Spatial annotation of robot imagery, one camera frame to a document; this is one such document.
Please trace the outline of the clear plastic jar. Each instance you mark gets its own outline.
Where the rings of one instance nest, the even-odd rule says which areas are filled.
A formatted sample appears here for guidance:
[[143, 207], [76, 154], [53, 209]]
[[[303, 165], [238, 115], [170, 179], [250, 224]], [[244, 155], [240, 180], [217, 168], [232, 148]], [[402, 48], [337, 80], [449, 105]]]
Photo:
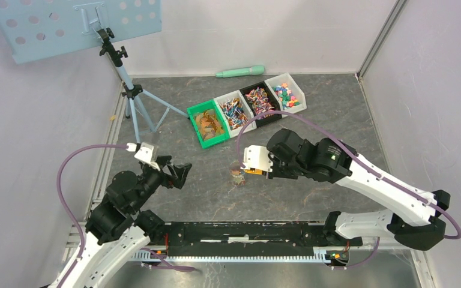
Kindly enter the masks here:
[[234, 186], [242, 186], [246, 183], [245, 171], [241, 168], [239, 161], [234, 161], [229, 166], [229, 173], [231, 175], [231, 183]]

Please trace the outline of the yellow plastic scoop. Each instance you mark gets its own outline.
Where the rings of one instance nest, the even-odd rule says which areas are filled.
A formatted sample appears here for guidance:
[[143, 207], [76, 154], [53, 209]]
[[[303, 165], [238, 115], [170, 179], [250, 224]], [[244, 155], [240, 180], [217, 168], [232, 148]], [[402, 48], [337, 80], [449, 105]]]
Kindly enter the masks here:
[[264, 172], [259, 169], [243, 169], [243, 171], [252, 175], [264, 175]]

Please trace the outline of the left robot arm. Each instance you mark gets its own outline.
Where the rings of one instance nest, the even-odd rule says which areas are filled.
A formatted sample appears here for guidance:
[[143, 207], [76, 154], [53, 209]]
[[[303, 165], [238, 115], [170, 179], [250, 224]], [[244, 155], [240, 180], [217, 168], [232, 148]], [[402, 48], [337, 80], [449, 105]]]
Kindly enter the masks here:
[[101, 287], [136, 251], [166, 239], [164, 220], [142, 207], [158, 188], [184, 186], [192, 165], [171, 159], [141, 161], [140, 174], [125, 170], [113, 177], [86, 224], [78, 226], [80, 244], [51, 287]]

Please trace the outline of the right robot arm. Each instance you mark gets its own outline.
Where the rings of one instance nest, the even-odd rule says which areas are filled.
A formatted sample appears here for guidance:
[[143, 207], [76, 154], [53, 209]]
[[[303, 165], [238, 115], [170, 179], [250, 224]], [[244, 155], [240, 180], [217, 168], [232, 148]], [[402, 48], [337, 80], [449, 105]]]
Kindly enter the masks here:
[[337, 245], [344, 239], [393, 238], [415, 250], [427, 251], [445, 238], [450, 195], [444, 190], [423, 191], [373, 167], [354, 148], [323, 138], [315, 144], [296, 132], [281, 129], [266, 145], [273, 161], [269, 178], [328, 182], [354, 190], [383, 206], [376, 212], [334, 211], [322, 229], [324, 240]]

